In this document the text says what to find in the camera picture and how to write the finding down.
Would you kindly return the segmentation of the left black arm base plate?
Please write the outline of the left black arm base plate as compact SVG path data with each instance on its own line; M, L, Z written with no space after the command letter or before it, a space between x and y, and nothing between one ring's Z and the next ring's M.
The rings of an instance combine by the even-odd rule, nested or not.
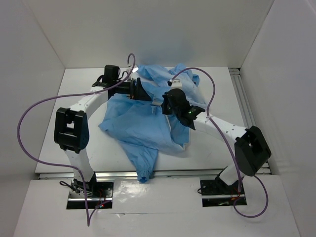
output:
M68 199L71 201L84 201L84 189L76 187L73 181L71 182L71 186L74 189L70 189ZM112 200L113 190L113 181L97 182L97 185L93 191L87 189L87 200Z

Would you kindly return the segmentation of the light blue zip jacket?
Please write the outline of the light blue zip jacket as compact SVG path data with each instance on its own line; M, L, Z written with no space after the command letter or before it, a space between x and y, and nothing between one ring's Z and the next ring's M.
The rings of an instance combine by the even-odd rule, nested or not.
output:
M134 165L140 183L148 182L159 152L180 153L190 142L190 129L174 115L164 115L160 104L169 90L168 81L177 76L187 100L206 108L206 101L198 90L199 76L178 64L168 70L159 65L140 65L142 86L150 101L129 99L115 94L107 102L107 109L99 128L116 139Z

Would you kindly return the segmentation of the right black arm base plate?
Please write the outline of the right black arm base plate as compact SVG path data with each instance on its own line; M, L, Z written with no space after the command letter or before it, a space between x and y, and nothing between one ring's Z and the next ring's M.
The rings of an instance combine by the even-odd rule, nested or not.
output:
M203 196L243 195L244 188L238 191L238 181L228 186L221 180L200 180L197 192Z

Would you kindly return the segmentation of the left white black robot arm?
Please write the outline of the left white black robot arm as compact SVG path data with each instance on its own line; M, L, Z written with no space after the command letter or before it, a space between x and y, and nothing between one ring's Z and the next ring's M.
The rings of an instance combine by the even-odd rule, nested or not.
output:
M124 94L130 99L150 101L150 96L141 85L140 78L132 74L137 66L129 66L127 76L120 79L120 68L106 65L104 74L92 85L90 91L77 103L56 112L54 142L67 155L74 171L74 184L86 197L97 193L96 174L93 171L86 147L89 142L88 120L93 113L115 94Z

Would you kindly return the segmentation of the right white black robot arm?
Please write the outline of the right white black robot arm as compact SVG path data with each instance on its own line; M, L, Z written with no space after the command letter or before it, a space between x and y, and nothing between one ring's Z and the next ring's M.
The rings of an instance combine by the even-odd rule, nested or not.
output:
M225 167L215 178L216 190L222 194L240 185L245 176L253 177L271 157L271 150L262 131L256 127L237 126L193 106L184 91L172 89L163 94L162 113L174 115L193 130L204 132L223 141L233 156L233 164Z

